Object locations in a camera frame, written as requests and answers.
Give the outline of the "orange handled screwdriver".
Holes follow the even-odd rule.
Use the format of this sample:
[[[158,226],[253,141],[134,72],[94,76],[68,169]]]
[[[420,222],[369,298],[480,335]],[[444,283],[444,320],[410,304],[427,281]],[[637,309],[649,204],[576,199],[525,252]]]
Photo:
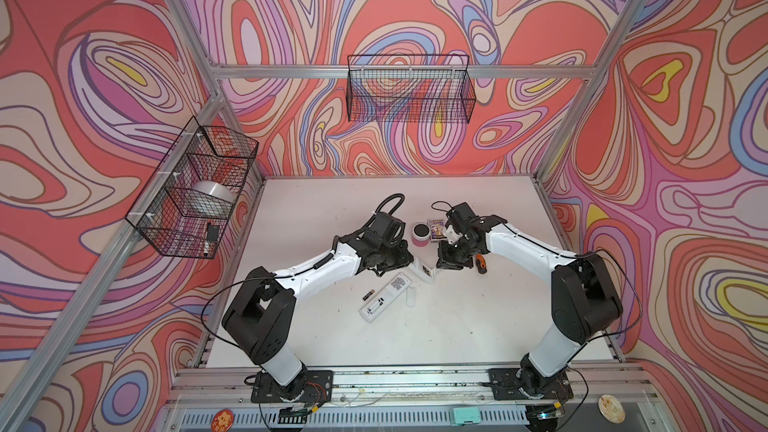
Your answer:
[[[488,272],[487,264],[483,255],[477,254],[475,256],[475,267],[478,273],[481,275],[485,275]]]

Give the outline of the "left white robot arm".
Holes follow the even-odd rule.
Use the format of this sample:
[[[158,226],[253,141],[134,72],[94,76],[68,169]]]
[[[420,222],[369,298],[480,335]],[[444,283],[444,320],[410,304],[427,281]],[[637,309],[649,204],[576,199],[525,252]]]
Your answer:
[[[336,236],[330,248],[287,269],[257,267],[239,281],[221,319],[223,331],[268,379],[285,391],[303,388],[307,367],[289,344],[305,302],[371,271],[381,277],[410,266],[405,223],[378,211],[357,230]]]

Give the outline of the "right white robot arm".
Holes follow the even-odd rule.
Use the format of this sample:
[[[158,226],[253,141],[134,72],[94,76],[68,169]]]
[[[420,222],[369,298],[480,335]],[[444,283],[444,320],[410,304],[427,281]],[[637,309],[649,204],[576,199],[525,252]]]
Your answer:
[[[466,202],[446,211],[446,242],[438,246],[437,267],[461,270],[478,255],[497,255],[523,267],[550,289],[552,325],[523,356],[517,381],[539,394],[598,332],[623,315],[623,305],[604,259],[541,242],[498,215],[476,214]]]

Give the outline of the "white remote with back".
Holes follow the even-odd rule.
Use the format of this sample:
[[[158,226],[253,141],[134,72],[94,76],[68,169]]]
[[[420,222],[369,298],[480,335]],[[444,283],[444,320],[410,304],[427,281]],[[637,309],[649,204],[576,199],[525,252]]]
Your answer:
[[[412,280],[404,273],[397,274],[385,287],[375,292],[359,310],[360,316],[367,322],[373,323],[380,317],[407,289]]]

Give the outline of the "white remote with coloured buttons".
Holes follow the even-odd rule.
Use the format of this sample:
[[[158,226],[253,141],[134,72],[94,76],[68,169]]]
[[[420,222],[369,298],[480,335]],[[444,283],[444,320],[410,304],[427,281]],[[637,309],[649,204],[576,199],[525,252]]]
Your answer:
[[[432,284],[434,282],[434,271],[424,265],[420,260],[415,258],[413,262],[409,265],[408,269],[420,280],[427,284]]]

